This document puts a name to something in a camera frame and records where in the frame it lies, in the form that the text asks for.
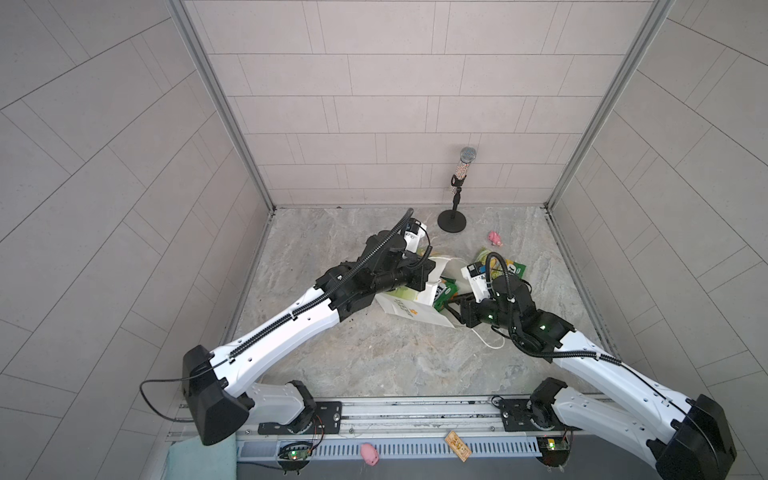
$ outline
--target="white cable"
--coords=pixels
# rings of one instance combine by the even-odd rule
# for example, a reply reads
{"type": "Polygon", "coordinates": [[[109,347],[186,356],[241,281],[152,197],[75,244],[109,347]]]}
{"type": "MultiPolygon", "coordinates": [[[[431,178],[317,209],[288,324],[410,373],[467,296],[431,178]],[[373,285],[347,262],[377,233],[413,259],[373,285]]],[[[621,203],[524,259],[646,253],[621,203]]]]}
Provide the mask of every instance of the white cable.
{"type": "Polygon", "coordinates": [[[477,333],[477,332],[475,331],[475,329],[470,329],[470,330],[472,331],[472,333],[474,333],[475,335],[477,335],[477,336],[478,336],[478,338],[480,339],[480,341],[481,341],[481,342],[483,342],[483,343],[485,344],[485,346],[487,346],[489,349],[498,350],[498,349],[502,348],[502,347],[504,346],[504,343],[507,341],[507,339],[506,339],[506,338],[502,337],[502,344],[501,344],[501,345],[499,345],[499,346],[490,346],[490,345],[488,344],[488,342],[486,342],[485,340],[483,340],[483,339],[482,339],[482,337],[480,336],[480,334],[479,334],[479,333],[477,333]]]}

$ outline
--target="pink toy pig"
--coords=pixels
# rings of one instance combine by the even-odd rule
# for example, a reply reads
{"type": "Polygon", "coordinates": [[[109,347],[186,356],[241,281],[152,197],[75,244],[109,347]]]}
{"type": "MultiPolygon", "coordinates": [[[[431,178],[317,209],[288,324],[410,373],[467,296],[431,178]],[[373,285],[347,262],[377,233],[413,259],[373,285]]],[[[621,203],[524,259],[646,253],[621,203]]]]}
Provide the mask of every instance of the pink toy pig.
{"type": "Polygon", "coordinates": [[[360,455],[362,455],[362,459],[365,460],[368,465],[374,466],[379,463],[379,453],[370,443],[363,443],[360,446],[360,455]]]}
{"type": "Polygon", "coordinates": [[[488,240],[490,240],[491,243],[493,243],[497,247],[503,247],[504,246],[504,244],[502,243],[502,238],[496,232],[489,233],[488,234],[488,240]]]}

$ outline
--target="round stand base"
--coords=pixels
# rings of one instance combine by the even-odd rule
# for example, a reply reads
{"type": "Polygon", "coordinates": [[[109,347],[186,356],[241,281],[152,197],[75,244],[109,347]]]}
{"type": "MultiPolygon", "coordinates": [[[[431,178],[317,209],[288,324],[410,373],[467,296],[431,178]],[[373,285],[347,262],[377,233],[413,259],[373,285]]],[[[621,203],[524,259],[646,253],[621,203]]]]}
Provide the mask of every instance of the round stand base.
{"type": "Polygon", "coordinates": [[[455,216],[451,218],[453,213],[453,210],[446,210],[439,214],[437,217],[438,227],[449,233],[457,233],[464,230],[464,227],[467,226],[467,217],[462,212],[456,212],[455,216]]]}

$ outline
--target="teal cloth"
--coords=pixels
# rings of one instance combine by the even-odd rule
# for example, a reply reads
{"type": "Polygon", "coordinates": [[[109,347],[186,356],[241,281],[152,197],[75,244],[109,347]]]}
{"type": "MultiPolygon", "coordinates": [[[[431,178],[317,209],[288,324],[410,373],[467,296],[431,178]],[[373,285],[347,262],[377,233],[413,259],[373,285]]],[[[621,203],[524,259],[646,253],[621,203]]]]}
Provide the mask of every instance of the teal cloth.
{"type": "Polygon", "coordinates": [[[166,480],[236,480],[235,435],[209,447],[200,437],[174,443],[168,451],[166,480]]]}

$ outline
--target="microphone stand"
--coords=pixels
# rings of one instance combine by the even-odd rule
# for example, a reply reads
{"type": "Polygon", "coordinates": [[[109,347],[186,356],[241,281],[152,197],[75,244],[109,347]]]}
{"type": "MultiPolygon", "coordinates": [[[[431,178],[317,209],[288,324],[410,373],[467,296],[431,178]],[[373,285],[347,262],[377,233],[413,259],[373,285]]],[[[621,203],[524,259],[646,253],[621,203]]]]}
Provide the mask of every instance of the microphone stand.
{"type": "Polygon", "coordinates": [[[455,175],[451,178],[451,187],[456,189],[453,194],[453,208],[445,210],[437,217],[438,227],[449,233],[458,233],[467,226],[467,218],[462,212],[457,211],[458,202],[462,201],[462,185],[466,177],[459,179],[455,175]]]}

